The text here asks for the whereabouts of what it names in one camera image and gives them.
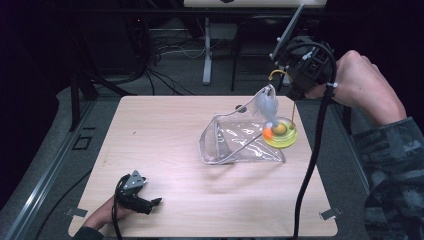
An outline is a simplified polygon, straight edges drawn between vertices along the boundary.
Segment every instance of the wooden table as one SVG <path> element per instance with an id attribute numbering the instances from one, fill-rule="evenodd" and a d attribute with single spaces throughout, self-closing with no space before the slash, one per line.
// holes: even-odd
<path id="1" fill-rule="evenodd" d="M 298 139 L 284 150 L 286 163 L 205 165 L 200 135 L 215 113 L 230 113 L 251 96 L 129 96 L 122 98 L 78 208 L 88 217 L 113 195 L 119 179 L 138 170 L 147 178 L 139 193 L 162 197 L 150 215 L 119 222 L 127 237 L 277 237 L 293 233 L 294 206 L 311 149 L 296 111 Z M 290 117 L 293 102 L 279 99 L 279 116 Z M 333 236 L 334 219 L 318 171 L 304 197 L 301 236 Z M 84 218 L 74 217 L 74 235 Z M 113 226 L 101 232 L 113 236 Z"/>

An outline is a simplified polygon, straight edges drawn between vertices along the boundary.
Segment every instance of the camouflage jacket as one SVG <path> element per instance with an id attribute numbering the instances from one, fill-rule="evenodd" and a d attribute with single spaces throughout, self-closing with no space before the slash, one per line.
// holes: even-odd
<path id="1" fill-rule="evenodd" d="M 424 138 L 412 118 L 353 135 L 370 186 L 370 239 L 424 239 Z"/>

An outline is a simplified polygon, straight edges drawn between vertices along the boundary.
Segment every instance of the transparent plastic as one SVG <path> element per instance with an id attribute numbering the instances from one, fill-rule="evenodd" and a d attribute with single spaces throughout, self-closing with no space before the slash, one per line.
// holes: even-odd
<path id="1" fill-rule="evenodd" d="M 296 140 L 297 132 L 291 135 L 292 143 L 284 147 L 273 147 L 262 137 L 266 124 L 277 126 L 275 124 L 279 124 L 281 119 L 286 119 L 276 117 L 277 107 L 275 89 L 272 85 L 267 85 L 234 112 L 216 114 L 199 140 L 202 161 L 205 164 L 285 162 L 282 148 L 290 146 Z M 294 133 L 295 126 L 288 126 L 294 128 L 291 129 Z"/>

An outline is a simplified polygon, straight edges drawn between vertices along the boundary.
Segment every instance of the black cable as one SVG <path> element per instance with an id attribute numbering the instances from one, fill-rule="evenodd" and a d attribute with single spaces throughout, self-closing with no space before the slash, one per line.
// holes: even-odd
<path id="1" fill-rule="evenodd" d="M 46 225 L 47 221 L 49 220 L 50 216 L 53 214 L 53 211 L 56 209 L 56 207 L 59 205 L 59 203 L 68 195 L 84 178 L 86 178 L 93 169 L 90 169 L 84 176 L 82 176 L 74 185 L 72 185 L 63 195 L 62 197 L 56 202 L 56 204 L 53 206 L 53 208 L 49 211 L 47 216 L 44 218 L 43 223 L 41 224 L 40 228 L 38 229 L 37 234 L 35 235 L 34 240 L 37 240 L 38 237 L 40 237 L 41 231 L 43 230 L 44 226 Z"/>
<path id="2" fill-rule="evenodd" d="M 185 88 L 183 85 L 181 85 L 179 82 L 177 82 L 177 81 L 173 80 L 172 78 L 170 78 L 168 75 L 165 75 L 165 74 L 163 74 L 163 73 L 157 72 L 157 71 L 152 70 L 152 69 L 150 69 L 150 71 L 152 71 L 153 73 L 155 73 L 155 74 L 157 74 L 157 75 L 160 75 L 160 76 L 163 76 L 163 77 L 165 77 L 165 78 L 169 79 L 170 81 L 172 81 L 172 82 L 174 83 L 174 86 L 175 86 L 175 84 L 177 84 L 178 86 L 180 86 L 183 90 L 185 90 L 185 91 L 186 91 L 186 92 L 188 92 L 189 94 L 191 94 L 191 95 L 193 95 L 193 96 L 195 96 L 195 95 L 196 95 L 195 93 L 191 92 L 190 90 L 188 90 L 187 88 Z"/>
<path id="3" fill-rule="evenodd" d="M 337 72 L 336 60 L 333 54 L 330 52 L 330 50 L 327 47 L 323 46 L 322 44 L 315 43 L 315 42 L 302 43 L 302 44 L 296 45 L 295 47 L 287 49 L 287 51 L 292 52 L 293 50 L 304 47 L 304 46 L 314 46 L 323 50 L 330 58 L 330 64 L 331 64 L 332 70 L 331 70 L 330 79 L 327 83 L 327 88 L 324 93 L 324 97 L 321 100 L 320 109 L 318 112 L 317 123 L 315 127 L 314 148 L 312 150 L 312 155 L 309 161 L 308 169 L 305 174 L 305 178 L 303 179 L 302 186 L 300 187 L 299 194 L 296 200 L 296 207 L 295 207 L 295 214 L 294 214 L 294 231 L 293 231 L 294 240 L 297 240 L 299 235 L 300 209 L 302 206 L 302 200 L 305 195 L 306 188 L 308 187 L 309 181 L 311 180 L 312 173 L 314 171 L 316 163 L 318 161 L 319 150 L 321 147 L 322 130 L 324 128 L 325 114 L 327 111 L 327 107 L 331 101 L 331 98 L 333 97 L 333 90 L 334 90 L 333 84 L 336 80 L 336 72 Z"/>
<path id="4" fill-rule="evenodd" d="M 119 189 L 119 186 L 122 184 L 122 182 L 123 182 L 123 178 L 121 178 L 121 180 L 119 180 L 118 184 L 116 185 L 115 195 L 113 196 L 113 207 L 112 207 L 113 228 L 115 229 L 116 237 L 119 240 L 122 240 L 122 235 L 121 235 L 121 230 L 119 229 L 119 225 L 118 225 L 118 201 L 117 201 L 116 198 L 119 195 L 118 189 Z"/>

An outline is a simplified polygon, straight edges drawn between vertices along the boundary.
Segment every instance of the gray carpet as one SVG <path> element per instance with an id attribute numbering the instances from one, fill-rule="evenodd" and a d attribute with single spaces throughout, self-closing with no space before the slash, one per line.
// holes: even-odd
<path id="1" fill-rule="evenodd" d="M 191 46 L 199 49 L 200 45 Z M 209 86 L 202 84 L 204 55 L 192 58 L 200 52 L 179 52 L 162 55 L 157 66 L 151 68 L 166 74 L 185 89 L 196 95 L 253 95 L 267 84 L 267 74 L 245 76 L 238 75 L 235 91 L 230 91 L 232 60 L 229 43 L 219 42 L 213 49 L 212 83 Z M 163 81 L 170 86 L 173 83 L 166 77 L 159 80 L 152 78 L 156 95 L 175 94 Z M 144 76 L 136 81 L 119 85 L 121 88 L 138 95 L 151 95 L 153 89 L 149 79 Z M 102 142 L 107 133 L 110 122 L 119 102 L 119 96 L 103 86 L 96 86 L 100 97 L 95 102 L 81 99 L 83 112 L 86 113 L 78 129 L 69 133 L 71 126 L 70 90 L 65 89 L 58 94 L 60 109 L 56 119 L 46 136 L 39 152 L 34 158 L 23 180 L 11 196 L 7 205 L 0 213 L 0 238 L 5 239 L 9 230 L 16 224 L 16 219 L 25 208 L 31 193 L 37 187 L 40 178 L 46 169 L 57 158 L 63 159 L 57 166 L 58 174 L 52 179 L 53 184 L 47 191 L 39 208 L 34 210 L 35 217 L 27 222 L 28 228 L 23 229 L 23 239 L 33 239 L 40 229 L 47 213 L 63 194 L 76 183 L 93 166 L 99 153 Z M 183 88 L 175 85 L 179 92 L 189 95 Z M 283 95 L 287 89 L 278 94 Z M 305 130 L 311 145 L 313 144 L 315 120 L 319 101 L 300 101 L 298 109 L 304 122 Z M 338 234 L 330 239 L 367 239 L 363 227 L 363 202 L 367 195 L 363 180 L 357 168 L 357 163 L 349 145 L 349 138 L 343 133 L 340 126 L 339 107 L 330 106 L 323 135 L 323 143 L 318 160 L 318 170 L 321 174 L 330 205 L 339 207 L 343 214 L 337 219 Z M 354 131 L 368 127 L 368 122 L 360 112 L 354 111 Z M 70 239 L 68 227 L 71 217 L 64 213 L 68 208 L 75 208 L 85 187 L 87 178 L 79 183 L 55 208 L 46 225 L 41 231 L 39 239 Z"/>

